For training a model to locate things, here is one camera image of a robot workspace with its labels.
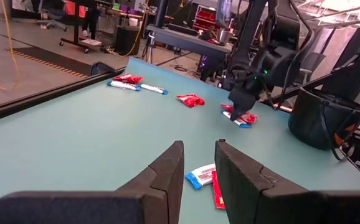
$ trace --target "gray floor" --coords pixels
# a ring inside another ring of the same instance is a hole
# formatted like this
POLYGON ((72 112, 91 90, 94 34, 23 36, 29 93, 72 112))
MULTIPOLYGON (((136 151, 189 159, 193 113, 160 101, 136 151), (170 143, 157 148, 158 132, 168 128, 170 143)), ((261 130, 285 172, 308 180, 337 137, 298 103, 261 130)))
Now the gray floor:
MULTIPOLYGON (((81 48, 74 45, 65 44, 61 47, 59 45, 61 37, 68 39, 73 38, 73 27, 68 27, 67 32, 64 32, 59 28, 51 28, 47 30, 41 29, 32 21, 23 20, 21 22, 13 20, 9 23, 9 25, 12 38, 18 40, 13 41, 13 47, 36 46, 83 63, 92 64, 94 62, 101 61, 114 68, 125 67, 128 62, 128 57, 118 57, 111 54, 104 54, 98 50, 91 50, 88 54, 84 54, 81 48)), ((11 87, 15 84, 16 73, 12 58, 6 51, 8 48, 9 44, 6 25, 2 15, 0 15, 0 85, 11 87)), ((141 58, 143 48, 144 40, 140 44, 139 54, 136 57, 141 58)), ((175 57, 173 52, 162 48, 156 48, 153 56, 153 63, 155 64, 175 57)), ((178 62, 186 68, 196 70, 195 63, 199 60, 199 57, 200 56, 197 54, 189 54, 185 57, 179 58, 178 62)), ((15 56, 15 58, 21 71, 21 80, 17 88, 13 91, 0 90, 0 104, 79 80, 78 77, 37 62, 18 56, 15 56)), ((169 64, 172 63, 174 62, 168 62, 164 64, 163 67, 180 73, 169 66, 169 64)))

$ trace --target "black bucket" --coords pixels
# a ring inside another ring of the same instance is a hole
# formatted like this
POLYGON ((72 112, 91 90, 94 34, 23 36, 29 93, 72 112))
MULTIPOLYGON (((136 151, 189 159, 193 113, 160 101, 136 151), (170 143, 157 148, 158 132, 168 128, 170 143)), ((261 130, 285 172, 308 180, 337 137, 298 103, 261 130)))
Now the black bucket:
POLYGON ((317 149, 332 150, 339 160, 335 149, 359 126, 360 104, 321 90, 304 88, 300 88, 288 120, 291 133, 299 140, 317 149))

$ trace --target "light blue table surface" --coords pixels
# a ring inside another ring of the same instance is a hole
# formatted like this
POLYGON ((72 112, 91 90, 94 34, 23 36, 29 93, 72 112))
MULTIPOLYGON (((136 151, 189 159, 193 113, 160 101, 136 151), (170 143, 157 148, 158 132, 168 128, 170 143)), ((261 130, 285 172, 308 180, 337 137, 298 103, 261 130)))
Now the light blue table surface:
MULTIPOLYGON (((137 59, 126 72, 169 94, 101 82, 0 119, 0 197, 18 190, 115 190, 175 140, 184 141, 189 172, 214 162, 220 138, 309 190, 360 190, 360 172, 293 137, 288 114, 256 104, 257 123, 240 129, 220 113, 227 91, 137 59), (188 108, 177 100, 188 93, 206 104, 188 108)), ((180 223, 228 223, 210 185, 194 190, 185 180, 180 223)))

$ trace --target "black floor mat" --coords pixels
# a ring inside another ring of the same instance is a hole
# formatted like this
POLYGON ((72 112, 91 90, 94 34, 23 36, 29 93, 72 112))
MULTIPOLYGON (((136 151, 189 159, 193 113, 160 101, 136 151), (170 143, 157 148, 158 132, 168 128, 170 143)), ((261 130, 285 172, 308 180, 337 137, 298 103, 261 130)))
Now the black floor mat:
POLYGON ((90 75, 90 65, 37 47, 13 49, 16 55, 82 77, 90 75))

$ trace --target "red candy packet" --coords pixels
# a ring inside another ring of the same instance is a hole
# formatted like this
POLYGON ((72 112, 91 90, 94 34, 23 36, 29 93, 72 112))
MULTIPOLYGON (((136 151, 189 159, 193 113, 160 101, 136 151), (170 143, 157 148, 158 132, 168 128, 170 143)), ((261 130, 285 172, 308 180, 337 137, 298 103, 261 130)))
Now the red candy packet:
POLYGON ((187 95, 178 95, 177 98, 181 100, 188 107, 195 107, 196 105, 204 105, 205 100, 193 93, 187 95))
POLYGON ((219 181, 217 181, 216 170, 212 171, 213 193, 215 197, 216 208, 225 209, 222 192, 220 191, 219 181))
POLYGON ((138 77, 138 76, 126 73, 124 75, 119 75, 117 77, 114 77, 113 79, 116 81, 124 82, 124 83, 137 84, 137 83, 141 82, 144 79, 144 77, 138 77))
MULTIPOLYGON (((233 105, 229 105, 229 104, 221 104, 221 107, 223 110, 228 111, 229 113, 232 113, 232 109, 234 108, 233 105)), ((245 121, 246 123, 250 123, 250 124, 254 124, 256 123, 258 116, 255 114, 251 114, 249 113, 249 111, 247 111, 245 114, 241 115, 240 119, 242 121, 245 121)))

